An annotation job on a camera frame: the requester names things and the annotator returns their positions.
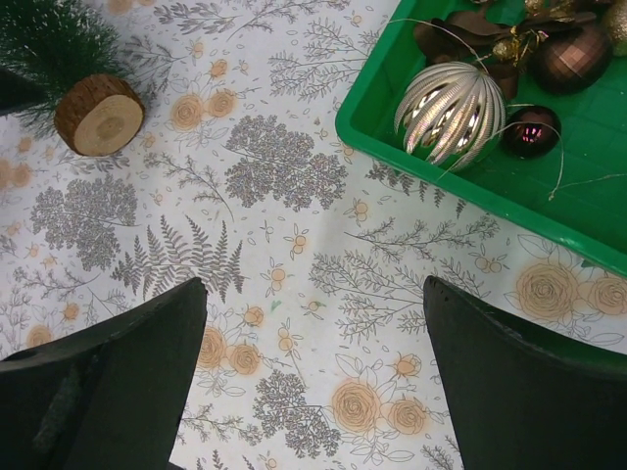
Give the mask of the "small green christmas tree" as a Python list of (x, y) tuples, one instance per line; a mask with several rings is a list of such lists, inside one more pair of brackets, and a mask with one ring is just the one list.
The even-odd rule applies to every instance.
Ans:
[(82, 156), (117, 152), (146, 114), (119, 45), (117, 30), (82, 1), (2, 2), (1, 114), (57, 133)]

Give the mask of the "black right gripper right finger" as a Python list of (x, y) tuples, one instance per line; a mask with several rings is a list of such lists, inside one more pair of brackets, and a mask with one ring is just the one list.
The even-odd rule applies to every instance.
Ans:
[(464, 468), (625, 468), (625, 355), (434, 275), (423, 308)]

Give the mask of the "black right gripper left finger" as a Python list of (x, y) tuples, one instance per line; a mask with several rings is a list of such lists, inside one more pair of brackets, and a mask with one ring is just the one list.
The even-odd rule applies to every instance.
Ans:
[(206, 320), (195, 277), (2, 359), (2, 468), (173, 468)]

